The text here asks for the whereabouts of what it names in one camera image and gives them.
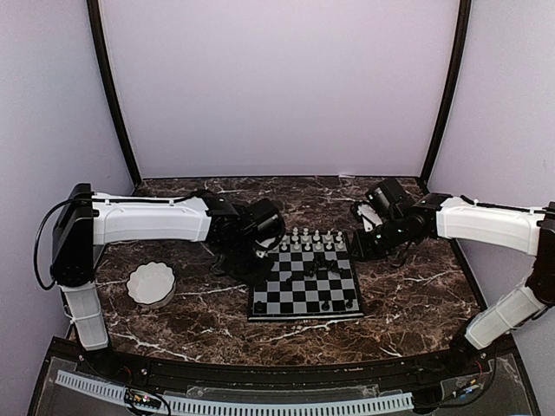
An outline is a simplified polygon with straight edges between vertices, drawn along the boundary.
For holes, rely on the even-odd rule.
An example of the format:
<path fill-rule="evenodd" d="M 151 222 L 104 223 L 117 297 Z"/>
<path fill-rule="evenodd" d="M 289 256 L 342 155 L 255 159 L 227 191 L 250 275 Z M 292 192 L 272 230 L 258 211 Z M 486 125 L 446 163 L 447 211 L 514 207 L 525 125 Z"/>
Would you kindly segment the black white chessboard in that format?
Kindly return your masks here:
<path fill-rule="evenodd" d="M 363 316 L 362 299 L 356 268 L 349 257 L 348 236 L 343 233 L 344 245 L 336 244 L 338 231 L 331 231 L 333 243 L 325 241 L 327 233 L 320 231 L 322 242 L 313 240 L 315 230 L 309 229 L 310 241 L 291 241 L 292 232 L 285 234 L 279 246 L 268 253 L 273 267 L 268 279 L 250 289 L 247 320 L 250 322 L 286 322 L 308 319 L 346 320 Z M 301 270 L 316 253 L 323 253 L 327 259 L 337 260 L 339 273 L 319 272 L 315 277 L 296 280 L 291 286 L 285 283 L 293 270 Z M 351 310 L 345 308 L 348 299 L 353 299 Z M 264 310 L 255 311 L 255 303 L 264 304 Z M 321 310 L 323 301 L 328 301 L 330 309 Z"/>

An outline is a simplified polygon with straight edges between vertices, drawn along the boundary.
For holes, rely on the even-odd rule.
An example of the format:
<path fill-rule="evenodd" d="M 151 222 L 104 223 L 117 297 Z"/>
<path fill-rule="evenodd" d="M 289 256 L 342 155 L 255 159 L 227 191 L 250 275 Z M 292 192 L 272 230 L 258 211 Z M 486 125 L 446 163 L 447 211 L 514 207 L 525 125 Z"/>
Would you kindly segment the black piece pile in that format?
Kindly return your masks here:
<path fill-rule="evenodd" d="M 301 270 L 293 270 L 291 275 L 286 278 L 285 283 L 291 286 L 294 281 L 315 277 L 319 272 L 324 274 L 328 272 L 339 273 L 340 268 L 337 260 L 327 259 L 323 253 L 316 253 L 313 259 L 307 262 Z"/>

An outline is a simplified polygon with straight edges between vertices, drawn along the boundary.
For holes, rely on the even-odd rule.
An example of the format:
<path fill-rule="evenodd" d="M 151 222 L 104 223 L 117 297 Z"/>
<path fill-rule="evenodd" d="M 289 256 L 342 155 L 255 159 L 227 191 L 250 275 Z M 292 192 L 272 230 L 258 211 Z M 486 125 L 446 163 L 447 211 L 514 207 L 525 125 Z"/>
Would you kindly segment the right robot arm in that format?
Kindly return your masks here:
<path fill-rule="evenodd" d="M 440 238 L 457 241 L 484 290 L 487 307 L 452 341 L 442 367 L 460 376 L 486 348 L 554 305 L 554 204 L 518 207 L 429 193 L 414 202 L 374 190 L 356 202 L 362 228 L 353 257 L 384 258 L 404 244 Z"/>

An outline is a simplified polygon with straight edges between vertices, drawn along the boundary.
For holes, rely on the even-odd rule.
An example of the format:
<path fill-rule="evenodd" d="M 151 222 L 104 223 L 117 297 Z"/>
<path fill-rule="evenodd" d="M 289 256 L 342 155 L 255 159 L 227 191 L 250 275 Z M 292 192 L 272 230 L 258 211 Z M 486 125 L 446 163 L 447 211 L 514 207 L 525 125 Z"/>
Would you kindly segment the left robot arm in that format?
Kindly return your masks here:
<path fill-rule="evenodd" d="M 206 189 L 187 196 L 156 198 L 94 192 L 76 185 L 69 197 L 45 218 L 53 224 L 50 280 L 36 277 L 48 291 L 62 291 L 88 363 L 104 378 L 122 370 L 121 357 L 110 348 L 101 302 L 95 287 L 95 247 L 130 241 L 176 240 L 207 244 L 222 272 L 251 287 L 270 273 L 270 250 L 284 236 L 284 219 L 267 198 L 250 205 L 234 204 Z"/>

